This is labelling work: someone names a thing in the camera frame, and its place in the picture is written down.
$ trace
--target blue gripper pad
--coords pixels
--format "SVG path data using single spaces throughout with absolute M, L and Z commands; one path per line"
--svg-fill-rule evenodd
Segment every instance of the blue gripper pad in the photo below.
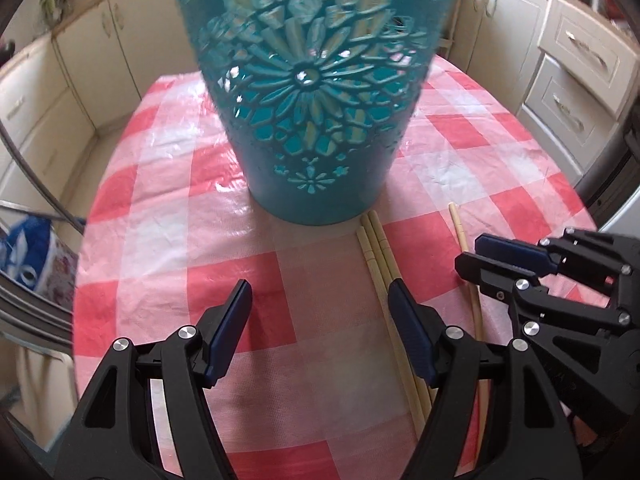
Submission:
M 558 265 L 545 249 L 519 240 L 483 234 L 476 238 L 476 254 L 530 270 L 539 277 L 558 273 Z
M 206 335 L 206 340 L 210 340 L 209 351 L 204 351 L 204 359 L 207 362 L 204 377 L 208 387 L 215 386 L 218 379 L 226 375 L 249 318 L 252 300 L 251 285 L 246 280 L 240 280 L 226 303 L 215 307 L 215 310 L 222 309 L 222 320 L 217 326 L 212 327 L 213 334 Z
M 409 356 L 415 374 L 427 381 L 429 386 L 434 386 L 436 370 L 433 365 L 433 343 L 416 312 L 416 308 L 422 306 L 415 303 L 414 298 L 411 297 L 401 280 L 394 280 L 389 285 L 388 304 L 389 312 L 396 324 L 404 350 Z

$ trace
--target wall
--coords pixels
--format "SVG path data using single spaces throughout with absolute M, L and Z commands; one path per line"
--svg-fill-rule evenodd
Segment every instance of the wall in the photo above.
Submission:
M 40 14 L 40 0 L 23 0 L 15 11 L 2 38 L 15 41 L 15 51 L 22 50 L 46 31 Z

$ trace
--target white cabinet door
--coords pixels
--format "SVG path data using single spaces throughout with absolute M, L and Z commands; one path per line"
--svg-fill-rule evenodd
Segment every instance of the white cabinet door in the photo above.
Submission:
M 0 78 L 0 118 L 18 147 L 68 88 L 50 38 L 34 41 L 19 56 Z
M 485 0 L 462 0 L 460 3 L 458 23 L 448 59 L 463 72 L 466 72 L 471 61 L 482 16 L 484 16 L 484 3 Z
M 56 42 L 71 82 L 96 128 L 136 109 L 140 95 L 122 55 L 107 1 L 71 23 Z
M 478 40 L 467 70 L 511 113 L 533 78 L 546 0 L 486 0 Z
M 44 185 L 60 198 L 93 134 L 94 127 L 67 89 L 36 124 L 20 151 Z M 14 162 L 0 182 L 0 199 L 53 211 Z M 0 219 L 9 225 L 20 215 L 2 211 Z
M 198 69 L 175 0 L 109 1 L 120 44 L 140 95 L 161 75 Z
M 522 123 L 522 126 L 530 131 L 540 147 L 551 156 L 569 181 L 569 184 L 575 187 L 580 182 L 584 172 L 566 146 L 526 105 L 520 108 L 516 117 Z

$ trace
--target teal vase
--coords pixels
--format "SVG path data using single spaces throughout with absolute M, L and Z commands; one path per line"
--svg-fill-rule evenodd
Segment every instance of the teal vase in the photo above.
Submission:
M 341 222 L 382 190 L 450 0 L 178 0 L 249 190 Z

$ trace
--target drawer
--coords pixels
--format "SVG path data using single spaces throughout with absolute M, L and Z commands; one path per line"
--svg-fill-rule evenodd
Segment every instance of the drawer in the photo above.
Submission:
M 565 145 L 526 106 L 520 108 L 517 118 L 522 126 L 529 130 L 540 147 L 554 160 L 569 184 L 575 187 L 584 173 Z
M 93 134 L 93 125 L 67 89 L 28 135 L 20 152 L 50 192 L 60 198 Z M 15 162 L 9 165 L 0 182 L 0 199 L 53 211 Z M 0 211 L 5 224 L 20 218 L 18 214 Z
M 525 101 L 586 171 L 618 123 L 555 60 L 545 56 Z
M 557 59 L 618 118 L 638 71 L 638 50 L 586 10 L 549 0 L 538 46 Z
M 0 118 L 18 147 L 67 88 L 49 38 L 27 49 L 24 59 L 0 80 Z

